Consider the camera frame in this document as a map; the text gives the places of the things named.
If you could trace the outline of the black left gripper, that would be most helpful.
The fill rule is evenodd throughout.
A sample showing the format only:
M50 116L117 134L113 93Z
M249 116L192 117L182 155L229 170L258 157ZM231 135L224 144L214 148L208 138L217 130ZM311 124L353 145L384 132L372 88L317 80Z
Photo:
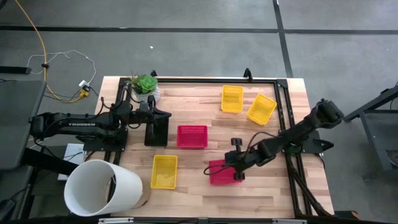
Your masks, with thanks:
M140 102L140 112L142 113L142 118L145 119L146 122L146 137L148 139L154 139L154 123L155 123L155 112L156 109L156 101L153 95L149 95L147 97L147 101ZM157 121L169 121L169 116L172 114L166 111L157 110L157 114L159 117Z

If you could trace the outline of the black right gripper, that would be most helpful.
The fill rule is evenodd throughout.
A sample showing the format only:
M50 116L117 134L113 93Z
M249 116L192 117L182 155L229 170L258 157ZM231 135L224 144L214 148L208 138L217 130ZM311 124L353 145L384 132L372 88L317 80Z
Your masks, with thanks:
M244 170L246 169L244 167L246 165L245 158L251 147L248 145L247 149L243 152L241 150L243 146L243 140L241 138L231 138L231 145L235 147L235 150L225 153L225 167L232 167L234 169L234 180L244 180L246 178L244 174Z

